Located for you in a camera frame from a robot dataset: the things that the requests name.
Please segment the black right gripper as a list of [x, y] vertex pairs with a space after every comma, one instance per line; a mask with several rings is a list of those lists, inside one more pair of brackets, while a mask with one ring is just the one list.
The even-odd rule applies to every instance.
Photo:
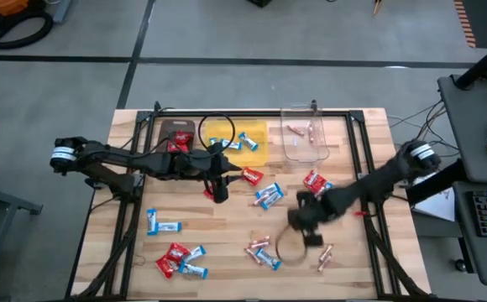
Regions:
[[316, 233], [318, 224], [333, 220], [336, 214], [310, 191], [298, 191], [296, 199], [298, 207], [290, 208], [287, 212], [289, 225], [301, 232], [305, 247], [322, 247], [323, 237]]

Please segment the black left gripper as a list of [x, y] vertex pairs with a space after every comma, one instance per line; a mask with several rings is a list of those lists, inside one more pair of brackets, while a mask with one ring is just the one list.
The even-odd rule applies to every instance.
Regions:
[[228, 199], [229, 183], [243, 179], [241, 175], [225, 175], [228, 171], [241, 171], [242, 168], [230, 162], [226, 164], [221, 154], [193, 150], [185, 154], [185, 159], [184, 180], [202, 181], [217, 204]]

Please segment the yellow plastic bin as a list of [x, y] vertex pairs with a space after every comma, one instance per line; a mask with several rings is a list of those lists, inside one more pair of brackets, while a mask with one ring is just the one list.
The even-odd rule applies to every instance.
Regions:
[[[266, 164], [269, 157], [268, 147], [268, 127], [266, 121], [259, 120], [234, 120], [236, 129], [235, 143], [241, 143], [240, 150], [227, 148], [223, 154], [228, 160], [239, 167], [259, 167]], [[249, 146], [241, 140], [238, 135], [246, 135], [255, 142], [258, 147], [252, 151]], [[206, 144], [210, 143], [211, 138], [230, 139], [232, 137], [232, 126], [226, 120], [213, 120], [204, 122], [202, 125], [202, 138]]]

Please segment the clear plastic bin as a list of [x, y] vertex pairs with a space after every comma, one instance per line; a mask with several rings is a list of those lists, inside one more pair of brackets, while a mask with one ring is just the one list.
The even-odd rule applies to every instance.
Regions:
[[[314, 126], [314, 143], [309, 142], [306, 125]], [[287, 128], [291, 125], [305, 133], [298, 136]], [[285, 158], [292, 163], [315, 164], [327, 159], [329, 150], [325, 139], [322, 109], [316, 100], [308, 103], [294, 103], [280, 109], [280, 130]]]

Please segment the dark grey plastic bin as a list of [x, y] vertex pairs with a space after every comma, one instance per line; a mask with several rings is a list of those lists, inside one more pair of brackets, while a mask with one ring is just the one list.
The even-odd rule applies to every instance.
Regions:
[[173, 135], [176, 131], [185, 131], [194, 133], [192, 143], [188, 143], [189, 150], [194, 145], [196, 125], [192, 120], [186, 119], [164, 119], [160, 124], [158, 133], [158, 148], [154, 151], [154, 158], [157, 166], [164, 171], [171, 170], [171, 156], [173, 153], [167, 151], [167, 143], [173, 140]]

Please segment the white paper sheet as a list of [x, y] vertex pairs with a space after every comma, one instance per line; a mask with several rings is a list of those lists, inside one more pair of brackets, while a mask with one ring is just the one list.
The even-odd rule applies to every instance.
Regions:
[[420, 214], [433, 216], [444, 221], [455, 222], [455, 194], [452, 187], [442, 190], [427, 199], [411, 206], [411, 209]]

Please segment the black desk beam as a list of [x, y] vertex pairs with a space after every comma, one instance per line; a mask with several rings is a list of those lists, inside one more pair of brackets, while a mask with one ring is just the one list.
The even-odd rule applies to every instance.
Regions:
[[406, 195], [408, 202], [411, 206], [414, 206], [415, 204], [450, 188], [453, 182], [466, 179], [467, 176], [463, 167], [463, 161], [458, 159], [455, 163], [450, 164], [435, 175], [407, 189]]

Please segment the grey desk top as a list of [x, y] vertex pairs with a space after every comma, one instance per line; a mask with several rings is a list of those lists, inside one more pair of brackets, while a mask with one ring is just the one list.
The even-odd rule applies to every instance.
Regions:
[[474, 224], [469, 192], [487, 191], [487, 185], [457, 181], [453, 184], [457, 221], [462, 232], [462, 253], [470, 273], [487, 285], [487, 237], [479, 237]]
[[487, 183], [487, 81], [462, 90], [451, 77], [441, 77], [437, 85], [467, 178]]

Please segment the black aluminium table frame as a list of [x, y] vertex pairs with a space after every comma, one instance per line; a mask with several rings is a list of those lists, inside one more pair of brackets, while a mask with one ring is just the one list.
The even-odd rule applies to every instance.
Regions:
[[[285, 229], [286, 212], [296, 204], [296, 192], [302, 188], [308, 169], [286, 163], [279, 111], [234, 110], [220, 119], [230, 124], [234, 120], [267, 122], [269, 157], [262, 167], [263, 182], [279, 184], [283, 199], [262, 210], [253, 204], [255, 188], [238, 180], [228, 187], [228, 200], [217, 204], [204, 196], [201, 182], [149, 177], [144, 181], [141, 207], [128, 206], [121, 211], [108, 190], [97, 190], [66, 297], [72, 302], [85, 299], [85, 289], [108, 260], [114, 232], [125, 230], [132, 220], [138, 223], [132, 247], [117, 262], [112, 290], [101, 290], [93, 297], [94, 302], [344, 300], [374, 299], [379, 292], [389, 293], [393, 281], [385, 259], [369, 248], [364, 219], [353, 214], [361, 211], [361, 204], [351, 207], [340, 220], [320, 227], [325, 243], [333, 245], [333, 258], [322, 272], [317, 271], [317, 248], [308, 252], [303, 263], [282, 264], [276, 271], [253, 261], [244, 249], [249, 242], [266, 236], [280, 243], [268, 247], [269, 253], [290, 258], [300, 252], [300, 235]], [[148, 236], [146, 211], [152, 208], [157, 210], [157, 222], [180, 222], [181, 231]], [[164, 277], [155, 261], [167, 254], [173, 242], [189, 250], [199, 245], [205, 248], [206, 254], [189, 264], [207, 268], [206, 279], [180, 273], [179, 269], [171, 279]]]

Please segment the black post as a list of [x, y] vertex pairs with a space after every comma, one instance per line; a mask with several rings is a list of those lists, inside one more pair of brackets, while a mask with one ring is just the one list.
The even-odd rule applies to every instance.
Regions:
[[461, 76], [452, 76], [454, 85], [462, 90], [470, 87], [481, 77], [487, 74], [487, 55], [475, 63]]

